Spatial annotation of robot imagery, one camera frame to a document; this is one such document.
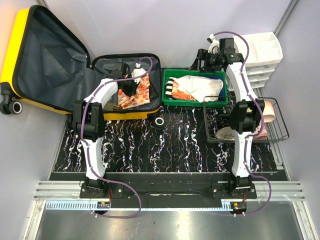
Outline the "orange floral pattern cloth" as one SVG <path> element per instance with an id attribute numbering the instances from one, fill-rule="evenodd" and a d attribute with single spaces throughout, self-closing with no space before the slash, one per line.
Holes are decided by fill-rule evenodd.
<path id="1" fill-rule="evenodd" d="M 147 73 L 134 80 L 118 81 L 117 105 L 123 109 L 150 103 L 150 80 Z"/>

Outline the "black white striped garment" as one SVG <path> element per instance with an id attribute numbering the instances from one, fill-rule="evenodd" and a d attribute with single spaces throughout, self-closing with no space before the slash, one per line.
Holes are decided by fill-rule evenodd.
<path id="1" fill-rule="evenodd" d="M 164 95 L 169 100 L 175 100 L 173 96 L 174 82 L 175 82 L 174 78 L 169 78 L 168 81 L 165 83 Z"/>

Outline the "orange bunny pattern garment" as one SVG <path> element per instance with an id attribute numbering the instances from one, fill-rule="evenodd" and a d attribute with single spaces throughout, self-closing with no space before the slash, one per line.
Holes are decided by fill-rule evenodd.
<path id="1" fill-rule="evenodd" d="M 172 85 L 172 97 L 176 100 L 195 101 L 195 98 L 190 95 L 184 88 L 174 81 Z"/>

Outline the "yellow Pikachu suitcase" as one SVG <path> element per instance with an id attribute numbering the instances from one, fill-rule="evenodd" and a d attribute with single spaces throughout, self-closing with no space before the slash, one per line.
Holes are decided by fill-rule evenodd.
<path id="1" fill-rule="evenodd" d="M 128 64 L 131 71 L 139 63 L 148 71 L 150 103 L 119 111 L 103 109 L 104 122 L 152 119 L 163 125 L 161 63 L 156 55 L 113 54 L 91 60 L 83 43 L 50 10 L 40 5 L 20 10 L 0 78 L 0 111 L 18 115 L 25 100 L 66 115 L 66 126 L 73 130 L 75 101 L 91 94 L 116 62 Z"/>

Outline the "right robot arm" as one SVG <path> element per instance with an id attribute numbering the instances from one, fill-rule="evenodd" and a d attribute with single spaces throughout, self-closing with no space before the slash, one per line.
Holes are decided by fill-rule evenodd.
<path id="1" fill-rule="evenodd" d="M 253 188 L 249 170 L 251 147 L 257 127 L 264 123 L 265 102 L 254 93 L 246 72 L 247 57 L 237 53 L 234 38 L 221 38 L 218 51 L 200 48 L 191 70 L 214 73 L 224 70 L 231 81 L 236 104 L 229 115 L 229 126 L 234 131 L 234 161 L 227 185 L 222 192 L 241 198 Z"/>

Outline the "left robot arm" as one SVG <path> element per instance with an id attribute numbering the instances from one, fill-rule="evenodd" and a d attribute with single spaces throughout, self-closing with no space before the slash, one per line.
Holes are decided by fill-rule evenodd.
<path id="1" fill-rule="evenodd" d="M 120 73 L 102 78 L 92 93 L 83 100 L 74 102 L 72 129 L 80 137 L 86 163 L 81 198 L 85 195 L 103 198 L 111 193 L 108 188 L 109 182 L 105 177 L 106 170 L 101 150 L 105 131 L 103 107 L 114 94 L 118 93 L 120 85 L 133 93 L 142 78 L 148 74 L 149 72 L 137 63 L 135 69 L 129 70 L 128 73 L 121 70 Z"/>

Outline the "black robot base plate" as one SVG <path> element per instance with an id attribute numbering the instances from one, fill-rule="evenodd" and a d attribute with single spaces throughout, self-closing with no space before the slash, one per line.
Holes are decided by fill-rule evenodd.
<path id="1" fill-rule="evenodd" d="M 255 186 L 229 192 L 227 183 L 207 180 L 131 181 L 117 182 L 85 180 L 80 187 L 80 199 L 97 200 L 113 209 L 227 209 L 227 201 L 242 202 L 257 199 Z"/>

